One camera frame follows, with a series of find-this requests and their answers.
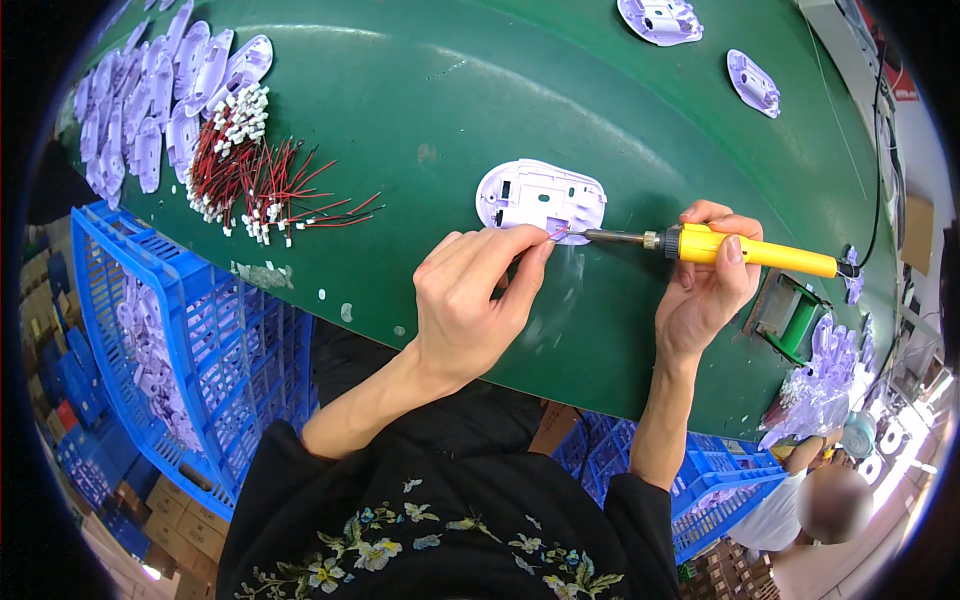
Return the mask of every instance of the white shirt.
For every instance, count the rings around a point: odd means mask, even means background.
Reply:
[[[805,477],[806,469],[789,475],[727,535],[742,546],[768,552],[777,552],[792,544],[801,529],[797,520],[797,494]]]

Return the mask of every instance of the hand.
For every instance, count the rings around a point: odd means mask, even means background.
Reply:
[[[680,215],[682,223],[706,222],[714,231],[763,240],[759,221],[733,214],[721,204],[698,200]],[[678,260],[657,308],[657,354],[696,357],[756,291],[760,266],[743,262],[740,238],[728,235],[715,265]]]
[[[827,434],[827,436],[824,438],[824,448],[831,447],[841,439],[843,439],[843,425]]]
[[[526,326],[554,245],[531,225],[454,231],[414,271],[420,331],[407,348],[443,396],[489,371]],[[508,282],[507,267],[528,249]],[[505,284],[503,297],[491,300]]]

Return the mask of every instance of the sleeve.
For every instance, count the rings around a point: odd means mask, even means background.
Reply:
[[[635,570],[629,586],[638,598],[680,598],[670,535],[670,494],[631,473],[610,480],[604,513]]]
[[[253,454],[237,499],[220,558],[221,570],[232,572],[260,537],[269,516],[282,510],[299,490],[335,464],[307,452],[290,423],[271,423]]]

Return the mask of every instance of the yellow soldering iron handle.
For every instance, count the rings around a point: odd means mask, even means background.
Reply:
[[[706,225],[684,223],[680,231],[678,255],[681,260],[714,264],[720,242],[728,233],[720,233]],[[757,242],[740,236],[743,259],[755,265],[766,265],[789,271],[799,271],[820,277],[837,275],[837,261],[831,256],[807,252],[769,242]]]

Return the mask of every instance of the black wire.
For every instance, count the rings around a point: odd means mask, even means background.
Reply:
[[[584,430],[587,435],[587,447],[584,449],[584,458],[580,462],[580,472],[577,474],[577,484],[583,486],[584,472],[587,471],[587,459],[590,456],[590,452],[593,451],[593,429],[590,427],[590,424],[584,418],[584,414],[580,412],[579,408],[574,406],[573,410],[576,411],[577,417],[580,418],[580,422],[584,424]]]
[[[876,208],[874,210],[874,232],[870,236],[870,248],[867,249],[866,255],[863,257],[863,261],[857,265],[860,269],[867,266],[867,261],[870,260],[870,256],[874,253],[874,244],[876,244],[876,228],[880,223],[880,207],[882,206],[882,200],[880,195],[880,186],[883,184],[882,170],[880,164],[880,125],[877,120],[880,115],[879,107],[879,95],[880,95],[880,80],[883,78],[883,64],[887,60],[887,44],[883,44],[883,53],[880,55],[880,65],[876,70],[876,88],[874,89],[874,148],[876,148]]]

